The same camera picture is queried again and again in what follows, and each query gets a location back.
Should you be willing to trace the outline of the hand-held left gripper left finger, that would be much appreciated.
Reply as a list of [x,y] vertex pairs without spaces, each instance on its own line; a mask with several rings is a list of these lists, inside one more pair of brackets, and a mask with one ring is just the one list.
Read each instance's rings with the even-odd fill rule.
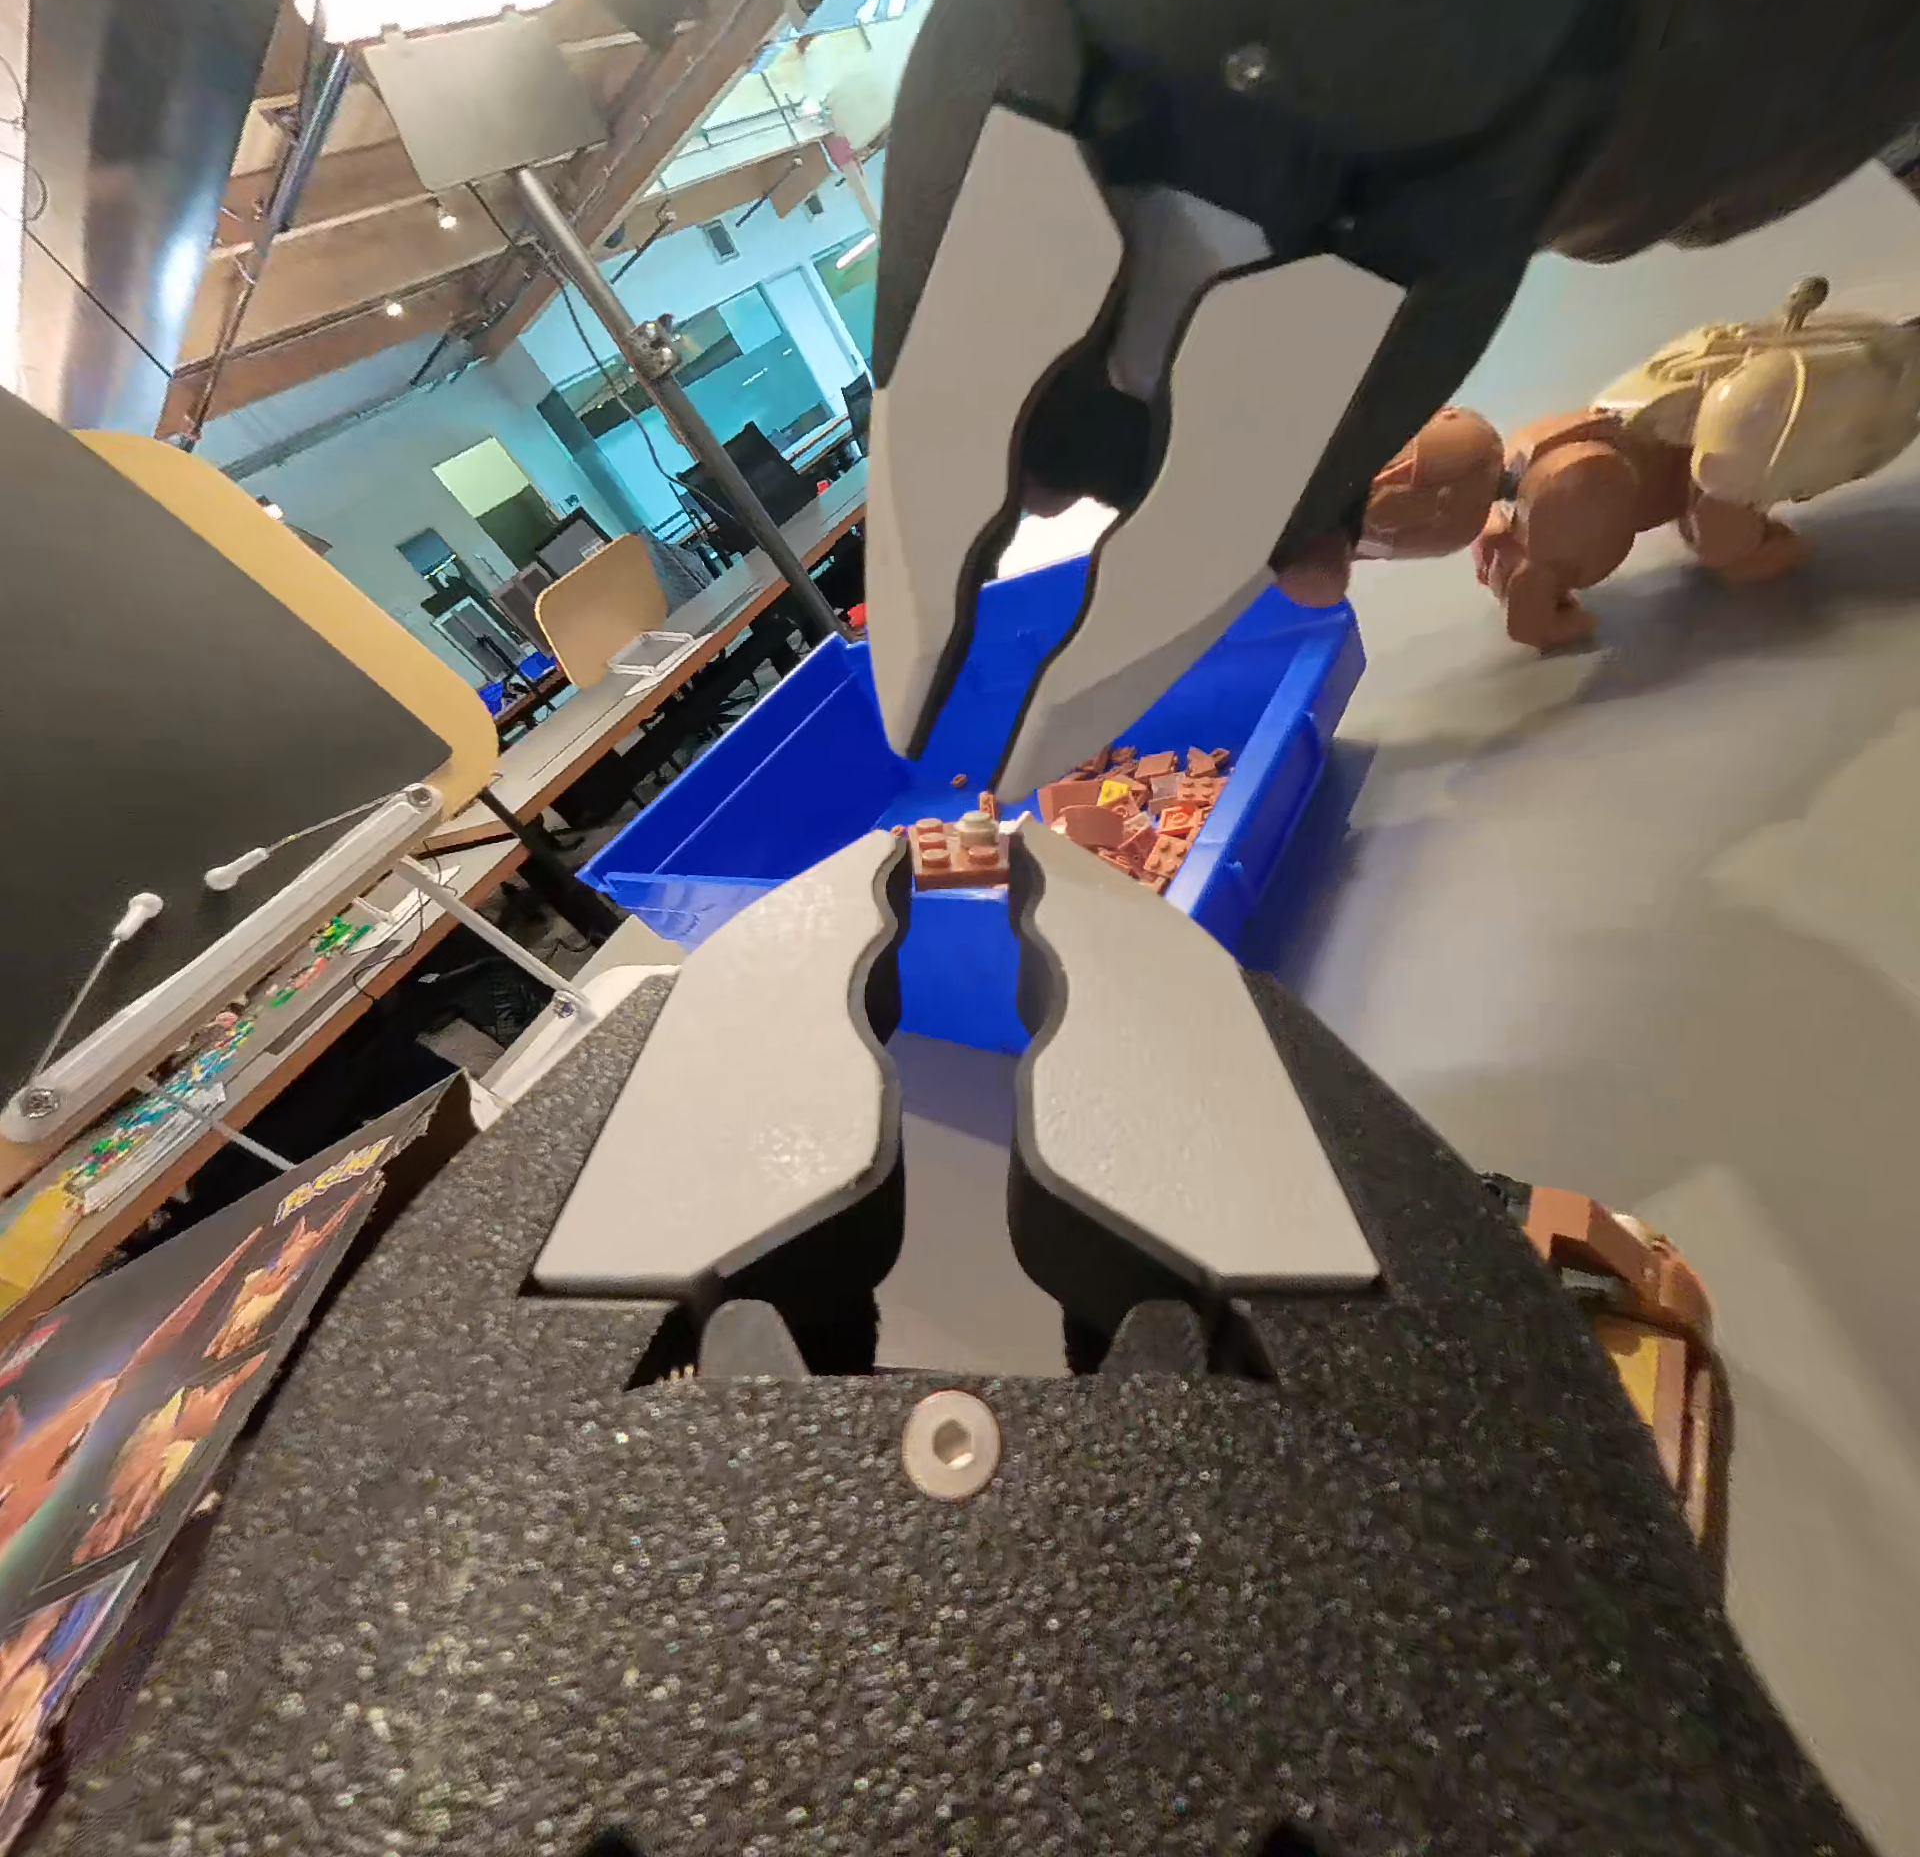
[[529,1271],[709,1323],[768,1306],[811,1375],[872,1375],[903,1241],[905,843],[869,832],[710,933],[679,973]]

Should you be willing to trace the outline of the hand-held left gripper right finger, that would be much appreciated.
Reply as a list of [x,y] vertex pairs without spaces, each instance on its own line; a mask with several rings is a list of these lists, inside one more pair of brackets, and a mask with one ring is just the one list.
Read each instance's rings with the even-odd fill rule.
[[1375,1249],[1235,958],[1050,826],[1011,835],[1009,924],[1029,1042],[1006,1227],[1066,1368],[1096,1373],[1147,1304],[1242,1359],[1235,1304],[1373,1291]]

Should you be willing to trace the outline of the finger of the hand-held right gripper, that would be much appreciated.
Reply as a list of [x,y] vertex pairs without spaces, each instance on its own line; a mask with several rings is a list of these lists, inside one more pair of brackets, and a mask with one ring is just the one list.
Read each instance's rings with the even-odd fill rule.
[[868,487],[868,654],[894,752],[919,756],[1019,521],[1019,441],[1043,375],[1090,327],[1121,236],[1075,136],[990,108],[892,375]]
[[1164,452],[1096,544],[1084,608],[1034,675],[993,786],[1025,798],[1139,719],[1266,582],[1404,292],[1331,255],[1245,269],[1192,306]]

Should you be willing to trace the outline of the pile of brown toy bricks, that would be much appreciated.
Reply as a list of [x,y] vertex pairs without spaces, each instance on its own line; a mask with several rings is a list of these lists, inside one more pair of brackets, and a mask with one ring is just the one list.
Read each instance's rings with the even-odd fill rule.
[[1235,752],[1105,748],[1034,793],[1038,820],[1153,896],[1194,854],[1233,777]]

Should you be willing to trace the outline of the blue plastic bin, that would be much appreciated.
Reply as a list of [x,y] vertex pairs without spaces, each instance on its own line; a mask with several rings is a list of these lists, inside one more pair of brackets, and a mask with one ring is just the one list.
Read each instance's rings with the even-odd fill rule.
[[[685,951],[868,832],[959,820],[984,790],[1041,658],[1063,643],[1086,557],[999,576],[921,759],[892,754],[861,643],[813,649],[582,868],[582,882]],[[1300,886],[1297,832],[1362,672],[1350,605],[1264,591],[1114,743],[1138,759],[1224,752],[1184,860],[1154,886],[1238,953],[1276,891]]]

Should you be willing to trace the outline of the colourful toy brick model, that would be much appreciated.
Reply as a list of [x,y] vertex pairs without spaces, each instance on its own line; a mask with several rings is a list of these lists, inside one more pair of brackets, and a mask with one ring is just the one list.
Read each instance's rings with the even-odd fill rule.
[[1518,1216],[1586,1315],[1721,1585],[1737,1410],[1702,1281],[1664,1233],[1594,1197],[1521,1184]]

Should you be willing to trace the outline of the person's right forearm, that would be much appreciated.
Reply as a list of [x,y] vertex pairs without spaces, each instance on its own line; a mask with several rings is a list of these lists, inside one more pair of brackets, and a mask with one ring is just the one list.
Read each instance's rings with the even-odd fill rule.
[[1626,260],[1801,209],[1917,114],[1917,0],[1637,0],[1623,84],[1540,247]]

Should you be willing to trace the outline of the black monitor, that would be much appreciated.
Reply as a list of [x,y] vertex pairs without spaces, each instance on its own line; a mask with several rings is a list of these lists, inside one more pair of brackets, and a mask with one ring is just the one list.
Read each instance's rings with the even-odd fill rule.
[[[816,479],[787,459],[751,419],[726,441],[726,452],[773,523],[788,523],[816,497]],[[756,547],[738,505],[707,469],[689,469],[683,481],[690,503],[707,520],[723,547],[738,554]]]

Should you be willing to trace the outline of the black pole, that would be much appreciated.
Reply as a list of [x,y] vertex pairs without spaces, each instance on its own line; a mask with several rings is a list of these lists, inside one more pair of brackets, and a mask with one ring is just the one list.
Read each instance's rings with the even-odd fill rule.
[[562,285],[570,285],[581,295],[581,303],[587,305],[599,327],[612,339],[612,345],[632,367],[650,402],[663,413],[667,429],[674,430],[685,451],[695,457],[695,463],[717,488],[726,514],[751,538],[756,547],[767,553],[809,626],[825,638],[848,643],[852,638],[851,626],[821,597],[803,560],[762,505],[748,478],[745,478],[689,395],[678,387],[667,339],[656,325],[635,325],[624,314],[607,276],[601,273],[587,246],[577,236],[541,175],[519,163],[512,168],[510,180],[538,238],[541,257]]

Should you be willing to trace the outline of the long wooden table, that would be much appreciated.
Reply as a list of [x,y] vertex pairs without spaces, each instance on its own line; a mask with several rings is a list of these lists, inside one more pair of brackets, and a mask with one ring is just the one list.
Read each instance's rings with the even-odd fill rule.
[[[852,529],[864,523],[869,461],[861,459],[837,478],[781,526],[781,534],[813,571]],[[493,798],[520,824],[531,823],[587,769],[630,741],[658,707],[689,683],[707,680],[724,649],[767,610],[787,602],[787,585],[768,553],[756,551],[707,585],[689,605],[667,619],[665,629],[690,643],[672,649],[674,661],[658,677],[637,680],[609,672],[601,683],[577,689],[514,743],[497,764]],[[414,855],[451,855],[507,838],[505,823],[481,798],[472,798],[442,826],[414,845]]]

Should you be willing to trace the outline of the brown toy figure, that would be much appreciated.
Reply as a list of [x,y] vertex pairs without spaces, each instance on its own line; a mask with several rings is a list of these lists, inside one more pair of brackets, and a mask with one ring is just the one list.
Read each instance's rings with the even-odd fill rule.
[[1353,544],[1280,575],[1287,597],[1346,595],[1359,561],[1470,547],[1508,641],[1567,649],[1592,631],[1579,597],[1675,526],[1726,582],[1783,575],[1786,503],[1881,470],[1917,432],[1917,323],[1827,309],[1820,276],[1764,319],[1679,333],[1589,404],[1502,436],[1446,404],[1372,479]]

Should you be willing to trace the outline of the white metal stand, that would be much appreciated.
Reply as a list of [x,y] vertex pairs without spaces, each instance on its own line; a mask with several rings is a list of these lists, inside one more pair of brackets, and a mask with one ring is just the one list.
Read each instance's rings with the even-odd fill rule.
[[108,974],[113,959],[135,944],[138,933],[154,929],[164,914],[161,896],[154,891],[135,893],[109,927],[92,967],[77,985],[52,1034],[23,1070],[11,1099],[3,1100],[3,1138],[11,1144],[32,1148],[87,1123],[129,1076],[149,1065],[154,1054],[169,1050],[178,1034],[202,1024],[219,1001],[240,993],[261,971],[271,967],[294,937],[336,914],[384,876],[397,876],[422,902],[463,924],[486,946],[546,985],[562,1018],[577,1018],[581,1026],[595,1024],[601,1007],[581,987],[567,983],[546,961],[497,931],[461,902],[438,874],[410,855],[408,847],[414,835],[422,835],[442,814],[442,790],[412,782],[276,843],[259,845],[233,860],[208,867],[200,874],[200,889],[204,896],[223,900],[292,845],[333,834],[333,843],[318,860],[276,893],[255,902],[236,921],[219,929],[209,946],[147,983],[87,1034],[71,1038],[73,1022],[96,982]]

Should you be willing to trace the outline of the grey light reflector panel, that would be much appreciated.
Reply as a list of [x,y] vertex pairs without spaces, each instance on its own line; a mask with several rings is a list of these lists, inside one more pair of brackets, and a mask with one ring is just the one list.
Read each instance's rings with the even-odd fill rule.
[[432,195],[609,138],[546,12],[503,11],[420,35],[388,29],[360,56],[420,188]]

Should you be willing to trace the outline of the printed cardboard box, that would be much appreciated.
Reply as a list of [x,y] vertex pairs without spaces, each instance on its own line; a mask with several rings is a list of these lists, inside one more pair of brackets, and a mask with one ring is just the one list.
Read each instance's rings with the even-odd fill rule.
[[6,1846],[77,1688],[221,1484],[352,1245],[472,1133],[472,1084],[447,1076],[87,1280],[3,1354]]

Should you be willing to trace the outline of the black chair with wooden rim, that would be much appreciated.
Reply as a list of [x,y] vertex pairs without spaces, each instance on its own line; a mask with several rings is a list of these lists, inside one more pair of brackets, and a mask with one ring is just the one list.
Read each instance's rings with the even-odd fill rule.
[[61,429],[3,392],[1,472],[8,1100],[135,893],[161,896],[164,914],[113,959],[71,1038],[333,834],[223,900],[200,889],[208,867],[412,782],[455,814],[489,782],[497,735],[472,686],[209,463]]

